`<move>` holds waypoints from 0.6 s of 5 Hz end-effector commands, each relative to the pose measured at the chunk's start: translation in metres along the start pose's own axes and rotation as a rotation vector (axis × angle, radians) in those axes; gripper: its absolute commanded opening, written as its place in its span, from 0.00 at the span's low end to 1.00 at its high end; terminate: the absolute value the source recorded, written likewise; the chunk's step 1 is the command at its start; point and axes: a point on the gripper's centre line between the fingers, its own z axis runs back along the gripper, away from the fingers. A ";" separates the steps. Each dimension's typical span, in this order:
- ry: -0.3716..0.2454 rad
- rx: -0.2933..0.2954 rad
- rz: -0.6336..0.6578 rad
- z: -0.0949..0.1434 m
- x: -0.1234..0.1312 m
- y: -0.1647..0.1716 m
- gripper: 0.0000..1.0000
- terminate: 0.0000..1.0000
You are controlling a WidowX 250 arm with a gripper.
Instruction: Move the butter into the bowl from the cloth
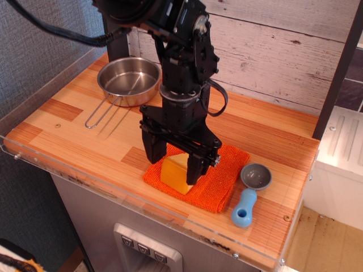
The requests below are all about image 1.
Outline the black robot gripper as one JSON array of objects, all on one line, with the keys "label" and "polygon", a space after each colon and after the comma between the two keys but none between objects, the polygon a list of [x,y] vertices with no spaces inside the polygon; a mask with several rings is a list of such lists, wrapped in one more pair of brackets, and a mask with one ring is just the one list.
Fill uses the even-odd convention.
[{"label": "black robot gripper", "polygon": [[167,153],[167,143],[189,154],[187,184],[195,185],[210,167],[220,162],[221,141],[206,126],[210,92],[191,101],[162,98],[162,106],[143,105],[141,129],[147,159],[151,164]]}]

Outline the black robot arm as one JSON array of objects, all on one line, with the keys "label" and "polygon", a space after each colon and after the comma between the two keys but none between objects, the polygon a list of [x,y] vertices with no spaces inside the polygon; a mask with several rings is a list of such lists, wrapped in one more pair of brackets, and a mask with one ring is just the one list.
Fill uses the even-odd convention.
[{"label": "black robot arm", "polygon": [[220,160],[221,141],[209,130],[211,88],[218,57],[210,40],[209,14],[200,1],[95,1],[102,15],[122,29],[144,29],[155,41],[162,68],[162,106],[143,105],[146,156],[157,163],[167,145],[186,152],[188,185]]}]

